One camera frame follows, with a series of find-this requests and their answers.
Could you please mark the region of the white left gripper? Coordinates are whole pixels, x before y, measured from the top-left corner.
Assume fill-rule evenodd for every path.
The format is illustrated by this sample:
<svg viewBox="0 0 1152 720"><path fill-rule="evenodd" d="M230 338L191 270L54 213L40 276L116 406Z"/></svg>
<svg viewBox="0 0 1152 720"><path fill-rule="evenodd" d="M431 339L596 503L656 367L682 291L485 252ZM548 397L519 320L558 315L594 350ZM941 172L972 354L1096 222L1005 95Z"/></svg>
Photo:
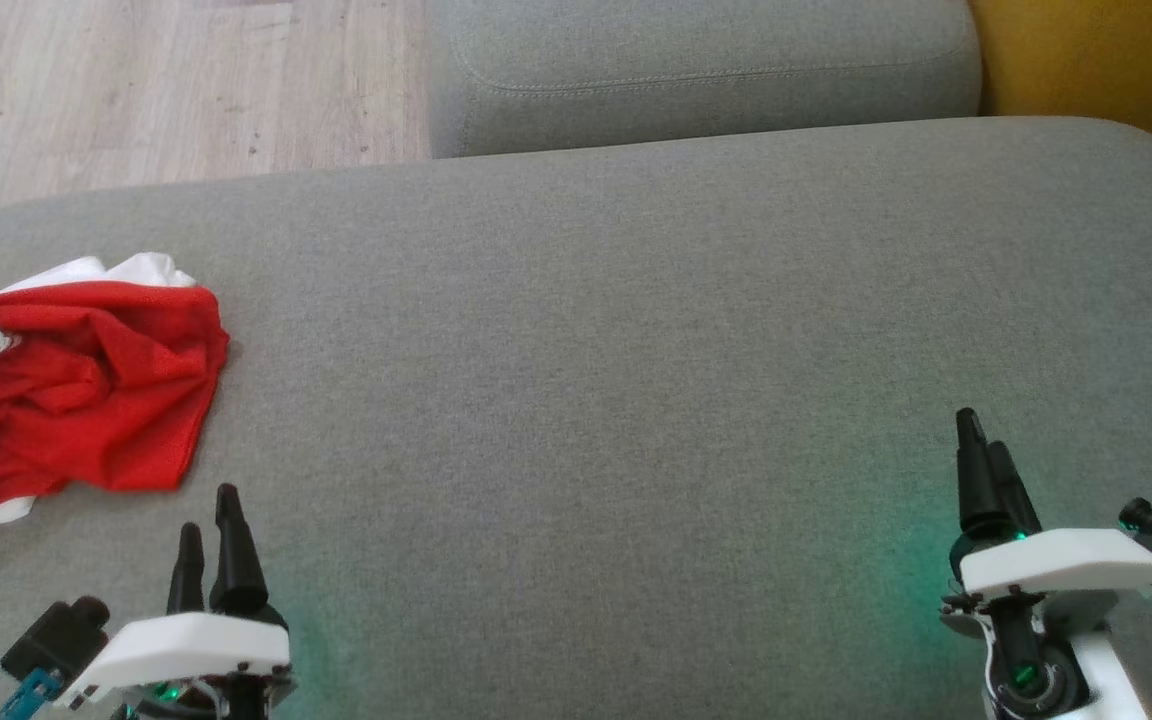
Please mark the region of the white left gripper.
<svg viewBox="0 0 1152 720"><path fill-rule="evenodd" d="M55 707L77 712L113 697L114 719L270 719L296 692L288 624L270 605L233 484L218 487L217 525L218 574L209 596L215 614L205 612L200 526L184 523L166 597L170 616L120 629Z"/></svg>

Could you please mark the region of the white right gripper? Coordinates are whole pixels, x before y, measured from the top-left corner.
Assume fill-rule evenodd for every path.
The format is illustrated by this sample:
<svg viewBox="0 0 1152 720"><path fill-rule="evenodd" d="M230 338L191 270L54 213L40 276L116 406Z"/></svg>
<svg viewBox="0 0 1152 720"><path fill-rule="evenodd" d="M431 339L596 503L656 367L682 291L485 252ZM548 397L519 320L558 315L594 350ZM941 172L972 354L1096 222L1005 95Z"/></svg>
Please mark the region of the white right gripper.
<svg viewBox="0 0 1152 720"><path fill-rule="evenodd" d="M1126 592L1152 597L1152 553L1115 529L1043 532L1009 447L987 442L972 407L956 411L955 427L961 532L1005 543L961 561L940 611L986 647L984 714L1147 719L1108 617Z"/></svg>

